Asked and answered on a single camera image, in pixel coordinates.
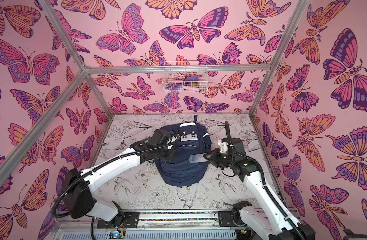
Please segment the navy blue backpack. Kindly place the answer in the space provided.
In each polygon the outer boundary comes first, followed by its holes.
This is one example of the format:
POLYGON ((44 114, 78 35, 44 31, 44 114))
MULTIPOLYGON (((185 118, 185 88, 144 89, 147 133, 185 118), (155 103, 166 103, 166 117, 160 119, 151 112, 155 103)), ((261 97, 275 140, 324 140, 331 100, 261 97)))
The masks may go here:
POLYGON ((208 167, 208 161, 194 162, 190 157, 210 153, 211 139, 207 128, 197 122, 194 115, 192 122, 163 126, 160 129, 171 134, 178 134, 178 140, 172 148, 172 158, 155 160, 155 165, 164 182, 173 187, 190 187, 202 180, 208 167))

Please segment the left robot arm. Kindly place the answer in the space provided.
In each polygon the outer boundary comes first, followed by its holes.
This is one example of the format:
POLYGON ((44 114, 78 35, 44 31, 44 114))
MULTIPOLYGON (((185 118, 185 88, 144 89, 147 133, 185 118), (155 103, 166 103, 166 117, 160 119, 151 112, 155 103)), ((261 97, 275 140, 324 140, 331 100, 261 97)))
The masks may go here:
POLYGON ((126 170, 160 158, 170 160, 175 153, 173 145, 179 138, 178 133, 158 129, 152 137, 133 143, 119 155, 101 164, 81 171, 68 171, 61 195, 52 208, 52 217, 91 217, 119 227, 124 222, 124 212, 119 204, 102 200, 93 196, 93 193, 126 170))

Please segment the clear plastic pencil case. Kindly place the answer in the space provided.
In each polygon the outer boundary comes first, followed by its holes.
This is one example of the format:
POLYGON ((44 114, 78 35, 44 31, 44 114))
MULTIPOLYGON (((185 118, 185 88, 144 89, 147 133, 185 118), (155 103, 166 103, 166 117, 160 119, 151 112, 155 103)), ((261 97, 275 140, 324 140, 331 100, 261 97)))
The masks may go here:
POLYGON ((208 160, 204 157, 205 154, 197 154, 189 156, 188 162, 190 164, 206 163, 208 160))

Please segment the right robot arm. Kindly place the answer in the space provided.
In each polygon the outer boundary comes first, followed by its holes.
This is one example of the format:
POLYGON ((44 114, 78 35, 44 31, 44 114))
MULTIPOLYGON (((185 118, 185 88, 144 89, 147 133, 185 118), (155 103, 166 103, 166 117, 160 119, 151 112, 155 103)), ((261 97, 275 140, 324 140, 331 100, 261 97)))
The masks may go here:
POLYGON ((240 140, 231 137, 228 122, 225 131, 226 137, 219 141, 219 147, 205 154, 204 158, 221 170, 231 169, 253 193, 264 212, 260 215, 251 203, 240 202, 233 207, 235 223, 247 225, 263 240, 314 240, 312 227, 301 223, 290 212, 267 184, 260 163, 246 155, 240 140))

